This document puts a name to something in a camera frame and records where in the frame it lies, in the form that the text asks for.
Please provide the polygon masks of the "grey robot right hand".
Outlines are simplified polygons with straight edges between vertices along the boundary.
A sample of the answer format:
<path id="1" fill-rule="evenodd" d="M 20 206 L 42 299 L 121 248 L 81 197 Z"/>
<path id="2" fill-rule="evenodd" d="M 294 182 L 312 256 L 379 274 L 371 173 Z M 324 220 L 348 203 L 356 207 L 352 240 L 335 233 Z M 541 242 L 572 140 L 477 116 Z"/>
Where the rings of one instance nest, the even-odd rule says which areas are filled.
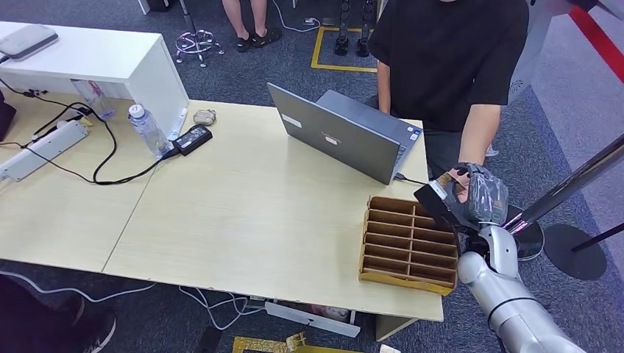
<path id="1" fill-rule="evenodd" d="M 438 178 L 447 195 L 444 203 L 458 219 L 470 224 L 501 226 L 508 213 L 508 188 L 503 181 L 482 165 L 475 164 L 469 185 L 469 197 L 460 203 L 454 193 L 455 180 L 448 172 Z"/>

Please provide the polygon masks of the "person's left hand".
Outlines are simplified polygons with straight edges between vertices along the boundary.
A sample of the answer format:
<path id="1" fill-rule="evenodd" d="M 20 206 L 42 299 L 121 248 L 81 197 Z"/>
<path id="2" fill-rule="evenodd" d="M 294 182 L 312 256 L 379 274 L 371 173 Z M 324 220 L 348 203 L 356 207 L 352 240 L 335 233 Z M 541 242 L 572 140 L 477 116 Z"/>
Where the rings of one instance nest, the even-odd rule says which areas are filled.
<path id="1" fill-rule="evenodd" d="M 469 197 L 469 185 L 474 170 L 474 163 L 458 163 L 448 171 L 455 180 L 454 193 L 460 203 L 465 203 Z"/>

